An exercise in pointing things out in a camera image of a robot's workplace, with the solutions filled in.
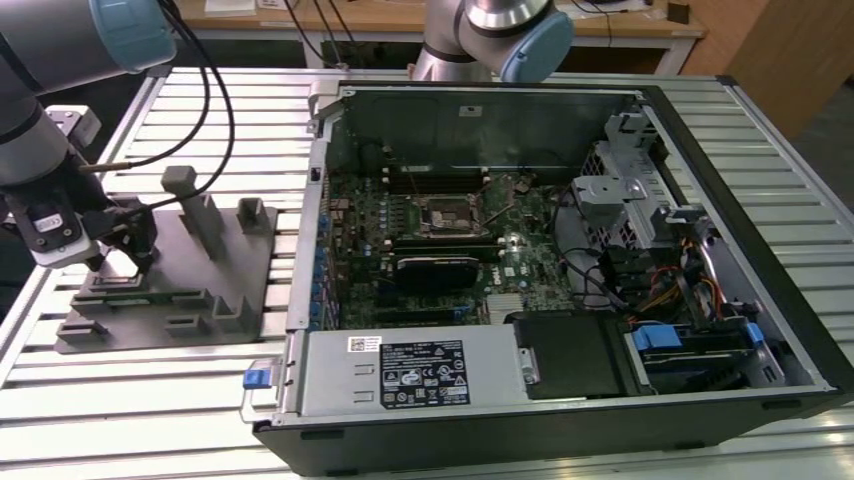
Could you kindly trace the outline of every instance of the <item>aluminum extrusion table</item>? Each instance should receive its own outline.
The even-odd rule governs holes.
[[[223,69],[238,110],[236,156],[214,185],[234,206],[262,196],[279,209],[263,342],[63,356],[56,329],[86,271],[38,269],[0,327],[0,475],[4,480],[87,478],[295,479],[242,422],[242,375],[252,360],[283,351],[290,277],[311,136],[308,86],[340,73]],[[403,80],[400,71],[350,78]],[[834,338],[854,360],[854,217],[770,126],[738,87],[714,78],[559,75],[550,81],[658,84],[682,114],[735,196],[779,255]],[[148,78],[102,161],[160,153],[195,123],[198,71]],[[164,197],[160,173],[191,164],[206,180],[224,150],[222,99],[208,126],[174,157],[111,173],[111,194]],[[690,197],[689,181],[675,172]],[[252,397],[271,410],[271,391]],[[402,472],[378,478],[737,479],[854,478],[854,410],[767,425],[721,446],[557,461]]]

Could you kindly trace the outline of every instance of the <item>barcode sticker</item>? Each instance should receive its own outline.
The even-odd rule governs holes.
[[[348,337],[347,352],[379,352],[379,346],[383,344],[383,337]]]

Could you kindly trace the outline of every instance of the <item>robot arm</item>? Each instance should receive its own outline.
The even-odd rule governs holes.
[[[553,0],[431,0],[414,80],[542,82],[573,43]]]
[[[115,204],[35,97],[174,56],[156,0],[0,0],[0,203],[46,267],[99,256],[82,218]]]

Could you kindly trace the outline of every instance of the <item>motherboard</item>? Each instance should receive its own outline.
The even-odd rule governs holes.
[[[575,308],[551,237],[562,190],[526,172],[331,175],[339,328],[495,324]]]

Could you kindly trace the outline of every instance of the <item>power supply label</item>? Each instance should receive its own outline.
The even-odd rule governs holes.
[[[471,403],[462,340],[386,343],[379,356],[386,409]]]

